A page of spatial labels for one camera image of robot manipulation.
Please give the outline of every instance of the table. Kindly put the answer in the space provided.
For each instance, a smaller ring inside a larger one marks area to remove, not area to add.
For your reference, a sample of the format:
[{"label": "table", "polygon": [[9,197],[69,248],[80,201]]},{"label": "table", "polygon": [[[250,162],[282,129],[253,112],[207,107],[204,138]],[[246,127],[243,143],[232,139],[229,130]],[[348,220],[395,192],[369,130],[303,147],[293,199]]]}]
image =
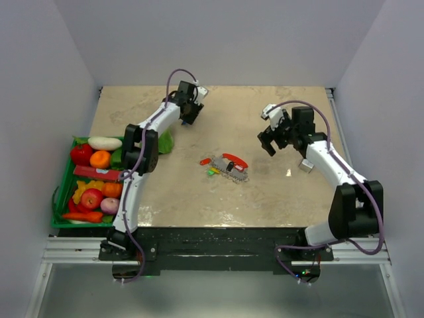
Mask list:
[{"label": "table", "polygon": [[[323,87],[208,86],[205,107],[194,125],[170,127],[171,154],[161,155],[147,181],[138,212],[139,226],[153,227],[305,227],[324,221],[333,189],[321,173],[298,168],[301,155],[291,146],[274,157],[261,149],[257,134],[269,103],[308,101],[328,118],[335,148],[341,139]],[[102,89],[90,136],[123,136],[129,124],[142,122],[165,96],[164,86]],[[324,122],[315,115],[317,131]],[[224,152],[249,164],[249,181],[236,184],[208,176],[199,161]]]}]

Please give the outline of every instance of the gray floor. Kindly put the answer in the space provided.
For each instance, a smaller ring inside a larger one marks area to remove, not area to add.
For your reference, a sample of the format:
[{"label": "gray floor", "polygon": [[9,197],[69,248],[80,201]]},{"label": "gray floor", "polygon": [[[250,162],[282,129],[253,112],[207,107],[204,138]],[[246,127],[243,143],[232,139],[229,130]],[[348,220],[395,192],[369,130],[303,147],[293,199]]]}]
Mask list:
[{"label": "gray floor", "polygon": [[122,286],[110,265],[56,265],[40,317],[393,317],[378,266],[323,266],[311,288],[262,272],[162,272]]}]

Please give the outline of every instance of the green basket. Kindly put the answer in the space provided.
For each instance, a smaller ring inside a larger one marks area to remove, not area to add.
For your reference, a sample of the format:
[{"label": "green basket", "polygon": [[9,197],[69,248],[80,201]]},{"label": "green basket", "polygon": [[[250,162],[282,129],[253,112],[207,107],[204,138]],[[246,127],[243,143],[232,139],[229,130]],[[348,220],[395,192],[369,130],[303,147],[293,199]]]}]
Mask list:
[{"label": "green basket", "polygon": [[[123,137],[114,137],[121,141],[124,140]],[[75,147],[77,144],[76,141],[72,143],[72,147]],[[74,169],[75,164],[72,162],[71,157],[68,157],[68,161],[66,162],[66,169],[64,176],[62,178],[62,183],[60,184],[60,187],[55,190],[52,196],[52,210],[53,210],[53,216],[52,220],[50,222],[50,225],[57,229],[72,229],[72,228],[78,228],[78,227],[111,227],[112,223],[73,223],[69,220],[66,220],[62,217],[62,214],[68,213],[68,201],[73,196],[75,190],[77,189],[77,181],[81,180],[84,182],[89,182],[92,179],[81,177],[81,176],[75,176],[74,175]],[[56,193],[58,193],[58,197],[56,202],[55,197]]]}]

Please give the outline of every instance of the cable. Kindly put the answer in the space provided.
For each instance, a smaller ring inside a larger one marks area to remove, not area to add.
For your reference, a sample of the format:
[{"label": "cable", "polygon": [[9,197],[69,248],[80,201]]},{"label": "cable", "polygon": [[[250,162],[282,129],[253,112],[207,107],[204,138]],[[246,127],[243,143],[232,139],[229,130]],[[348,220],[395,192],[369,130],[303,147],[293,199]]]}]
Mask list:
[{"label": "cable", "polygon": [[[348,177],[350,177],[360,188],[361,190],[365,193],[365,195],[367,196],[367,198],[370,200],[372,207],[374,209],[374,211],[376,212],[376,217],[377,217],[377,222],[378,222],[378,232],[380,233],[380,236],[378,238],[378,244],[377,247],[374,250],[366,250],[365,248],[362,248],[357,242],[355,242],[354,240],[348,238],[347,241],[351,242],[357,249],[359,249],[359,251],[361,251],[362,253],[366,254],[366,255],[375,255],[377,253],[379,253],[379,251],[381,251],[383,244],[384,244],[384,226],[383,226],[383,219],[382,219],[382,214],[380,212],[380,209],[377,205],[376,200],[374,199],[374,197],[372,196],[372,194],[370,193],[370,191],[358,180],[357,177],[355,177],[355,175],[353,174],[352,171],[350,171],[350,169],[345,166],[343,164],[343,162],[336,156],[336,154],[333,152],[333,149],[331,148],[331,129],[330,129],[330,124],[329,121],[327,120],[326,116],[324,115],[324,113],[322,111],[320,111],[316,106],[306,102],[306,101],[300,101],[300,100],[291,100],[291,101],[284,101],[282,103],[279,103],[275,106],[273,106],[269,111],[266,112],[266,114],[269,114],[271,111],[273,111],[274,109],[281,107],[283,105],[287,105],[287,104],[292,104],[292,103],[299,103],[299,104],[303,104],[306,105],[310,108],[312,108],[314,111],[316,111],[321,118],[324,120],[325,126],[327,128],[327,150],[329,151],[330,156],[335,160],[335,162],[337,162],[337,164],[348,174]],[[274,251],[277,251],[279,248],[284,248],[284,249],[318,249],[318,248],[323,248],[327,245],[333,245],[333,244],[337,244],[340,241],[336,241],[336,242],[332,242],[329,244],[321,244],[321,245],[317,245],[317,246],[292,246],[292,245],[279,245],[275,248]],[[290,274],[292,275],[294,278],[297,278],[296,275],[278,258],[278,255],[276,256],[277,261],[280,263],[280,265]],[[301,278],[298,281],[309,284],[308,282],[306,282],[305,280],[302,280]]]},{"label": "cable", "polygon": [[[124,170],[124,171],[122,171],[120,174],[119,174],[119,177],[118,177],[118,179],[120,180],[120,181],[123,181],[123,180],[126,180],[126,179],[128,179],[128,178],[131,178],[131,176],[133,175],[133,173],[138,169],[138,167],[140,166],[140,163],[141,163],[141,160],[142,160],[142,158],[143,158],[143,156],[144,156],[144,150],[145,150],[145,148],[146,148],[146,131],[147,131],[147,128],[150,126],[150,124],[155,120],[155,119],[157,119],[161,114],[163,114],[164,112],[165,112],[165,110],[166,110],[166,108],[168,107],[168,101],[169,101],[169,98],[170,98],[170,82],[171,82],[171,79],[172,79],[172,76],[176,73],[176,72],[185,72],[185,73],[187,73],[187,74],[189,74],[192,78],[193,78],[193,81],[197,81],[196,80],[196,78],[194,77],[194,75],[191,73],[191,72],[189,72],[189,71],[187,71],[187,70],[185,70],[185,69],[183,69],[183,68],[178,68],[178,69],[176,69],[176,70],[174,70],[174,71],[172,71],[172,73],[170,74],[170,76],[168,77],[168,81],[166,81],[166,97],[165,97],[165,103],[164,103],[164,106],[163,106],[163,108],[161,108],[160,110],[159,110],[159,112],[155,115],[155,116],[153,116],[153,118],[151,118],[147,123],[146,123],[146,125],[144,126],[144,128],[143,128],[143,130],[142,130],[142,132],[141,132],[141,150],[140,150],[140,154],[139,154],[139,156],[138,156],[138,158],[137,158],[137,161],[136,161],[136,163],[135,163],[135,165],[134,165],[134,167],[132,167],[132,169],[131,169],[131,171],[128,171],[128,170]],[[146,265],[146,256],[145,256],[145,254],[144,254],[144,251],[143,251],[143,249],[142,249],[142,247],[139,245],[139,243],[137,243],[137,241],[136,241],[136,239],[133,237],[133,234],[131,233],[131,231],[130,231],[130,229],[129,229],[129,226],[128,226],[128,221],[127,221],[127,208],[126,208],[126,204],[127,204],[127,197],[128,197],[128,191],[129,191],[129,188],[130,188],[130,185],[131,185],[131,183],[133,182],[133,179],[131,178],[131,180],[128,182],[128,184],[127,184],[127,188],[126,188],[126,190],[125,190],[125,192],[124,192],[124,196],[123,196],[123,198],[122,198],[122,200],[123,200],[123,218],[124,218],[124,225],[125,225],[125,229],[126,229],[126,231],[127,231],[127,234],[128,234],[128,236],[129,236],[129,238],[131,239],[131,241],[132,241],[132,243],[136,246],[136,248],[138,249],[138,251],[140,251],[140,253],[141,253],[141,258],[142,258],[142,260],[141,260],[141,265],[140,265],[140,270],[138,271],[138,273],[137,273],[137,275],[136,276],[134,276],[134,277],[132,277],[132,278],[129,278],[129,279],[126,279],[126,280],[124,280],[123,279],[123,283],[124,284],[126,284],[126,283],[129,283],[129,282],[133,282],[133,281],[135,281],[138,277],[140,277],[141,276],[141,274],[143,273],[143,270],[144,270],[144,267],[145,267],[145,265]]]}]

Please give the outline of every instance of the yellow pepper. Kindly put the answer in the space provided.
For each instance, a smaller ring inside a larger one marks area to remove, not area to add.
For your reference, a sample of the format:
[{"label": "yellow pepper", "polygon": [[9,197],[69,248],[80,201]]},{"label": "yellow pepper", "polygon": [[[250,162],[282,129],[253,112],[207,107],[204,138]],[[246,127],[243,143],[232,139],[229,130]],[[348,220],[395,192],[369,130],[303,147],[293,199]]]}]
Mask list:
[{"label": "yellow pepper", "polygon": [[101,188],[103,187],[104,184],[105,182],[103,181],[95,181],[95,180],[91,180],[88,184],[85,183],[84,181],[77,181],[78,188],[77,190],[75,190],[75,193],[72,196],[74,203],[78,204],[81,201],[81,195],[84,193],[85,190],[94,188],[101,191]]}]

